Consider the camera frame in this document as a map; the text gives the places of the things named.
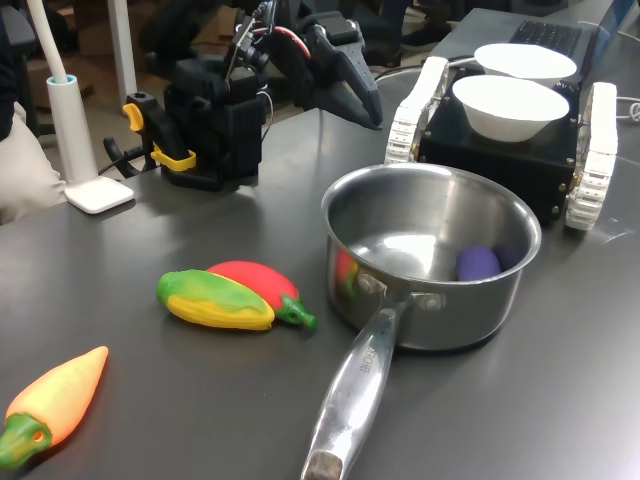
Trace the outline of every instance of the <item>saucepan handle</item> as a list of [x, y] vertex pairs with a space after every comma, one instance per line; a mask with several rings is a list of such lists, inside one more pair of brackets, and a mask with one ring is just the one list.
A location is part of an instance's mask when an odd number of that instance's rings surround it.
[[336, 373], [313, 431], [302, 480], [342, 480], [369, 433], [407, 302], [387, 304], [356, 337]]

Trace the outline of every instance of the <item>yellow clamp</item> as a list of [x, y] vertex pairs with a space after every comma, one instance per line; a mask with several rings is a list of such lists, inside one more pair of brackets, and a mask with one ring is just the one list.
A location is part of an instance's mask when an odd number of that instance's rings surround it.
[[184, 172], [185, 170], [189, 170], [190, 168], [196, 166], [196, 154], [191, 150], [189, 150], [189, 156], [187, 158], [183, 158], [182, 160], [175, 160], [165, 155], [155, 143], [153, 144], [153, 152], [151, 152], [151, 158], [153, 158], [156, 162], [166, 166], [169, 170], [173, 170], [174, 172]]
[[142, 112], [133, 103], [127, 103], [122, 107], [124, 114], [129, 117], [129, 128], [134, 132], [139, 132], [144, 128], [144, 119], [142, 118]]

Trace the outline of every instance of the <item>yellow corn cob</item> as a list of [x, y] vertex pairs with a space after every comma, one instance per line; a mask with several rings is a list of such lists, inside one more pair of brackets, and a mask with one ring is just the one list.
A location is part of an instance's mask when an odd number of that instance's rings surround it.
[[266, 313], [256, 312], [252, 308], [243, 308], [230, 312], [215, 303], [193, 301], [178, 295], [171, 295], [167, 308], [177, 317], [188, 322], [218, 328], [239, 328], [243, 330], [269, 330], [275, 314], [265, 302]]

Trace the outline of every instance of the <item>green stem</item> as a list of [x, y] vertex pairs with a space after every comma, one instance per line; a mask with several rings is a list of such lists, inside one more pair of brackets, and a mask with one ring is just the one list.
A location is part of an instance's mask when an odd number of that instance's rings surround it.
[[0, 437], [0, 469], [20, 467], [51, 443], [51, 432], [44, 423], [28, 413], [14, 413], [7, 418], [7, 428]]
[[294, 325], [316, 328], [318, 323], [316, 317], [307, 313], [299, 300], [294, 300], [286, 295], [281, 295], [280, 298], [282, 298], [282, 308], [276, 312], [278, 318]]

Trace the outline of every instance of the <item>orange carrot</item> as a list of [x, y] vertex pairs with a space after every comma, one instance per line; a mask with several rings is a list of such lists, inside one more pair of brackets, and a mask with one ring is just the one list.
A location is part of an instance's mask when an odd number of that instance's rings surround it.
[[0, 468], [17, 468], [67, 438], [84, 416], [107, 360], [98, 347], [49, 370], [9, 405], [0, 437]]

